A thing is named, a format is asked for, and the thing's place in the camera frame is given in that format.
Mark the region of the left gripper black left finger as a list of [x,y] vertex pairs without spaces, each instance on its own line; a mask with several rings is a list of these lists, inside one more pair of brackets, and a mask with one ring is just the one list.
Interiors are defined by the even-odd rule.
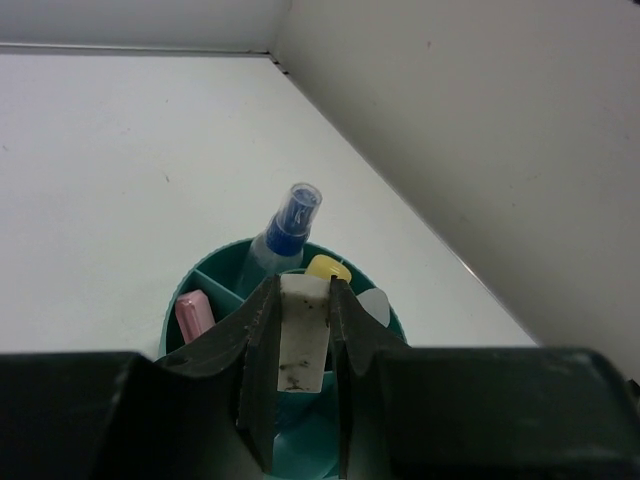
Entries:
[[273,463],[280,281],[151,361],[5,354],[5,479],[260,479]]

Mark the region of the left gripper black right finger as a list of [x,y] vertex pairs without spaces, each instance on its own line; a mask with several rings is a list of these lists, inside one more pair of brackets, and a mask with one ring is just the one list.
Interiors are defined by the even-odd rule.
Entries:
[[635,479],[639,413],[582,348],[418,348],[330,284],[343,479]]

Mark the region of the pink highlighter marker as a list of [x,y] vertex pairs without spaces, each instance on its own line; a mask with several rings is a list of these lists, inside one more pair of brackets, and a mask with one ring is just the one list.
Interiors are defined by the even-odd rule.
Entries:
[[180,295],[174,307],[176,320],[186,344],[215,326],[215,318],[206,294],[198,289]]

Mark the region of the beige eraser block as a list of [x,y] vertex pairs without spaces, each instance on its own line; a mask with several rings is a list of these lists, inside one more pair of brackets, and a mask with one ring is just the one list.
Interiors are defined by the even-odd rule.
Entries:
[[330,333],[329,287],[328,280],[315,276],[280,276],[280,392],[321,391]]

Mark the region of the white item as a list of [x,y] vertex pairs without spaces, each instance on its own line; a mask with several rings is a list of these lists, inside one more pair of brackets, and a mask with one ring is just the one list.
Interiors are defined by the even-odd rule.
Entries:
[[371,288],[356,296],[362,308],[383,327],[391,321],[391,309],[386,293],[379,288]]

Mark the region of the yellow highlighter marker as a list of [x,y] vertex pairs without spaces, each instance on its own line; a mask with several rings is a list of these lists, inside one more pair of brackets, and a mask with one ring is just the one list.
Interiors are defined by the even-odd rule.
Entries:
[[351,271],[340,261],[324,254],[315,255],[305,269],[305,274],[330,281],[333,277],[350,283]]

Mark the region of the clear spray bottle blue cap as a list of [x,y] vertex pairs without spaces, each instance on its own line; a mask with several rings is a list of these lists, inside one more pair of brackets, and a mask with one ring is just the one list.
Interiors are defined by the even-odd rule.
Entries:
[[263,232],[249,246],[236,284],[236,293],[248,297],[265,279],[300,267],[321,192],[309,183],[296,183]]

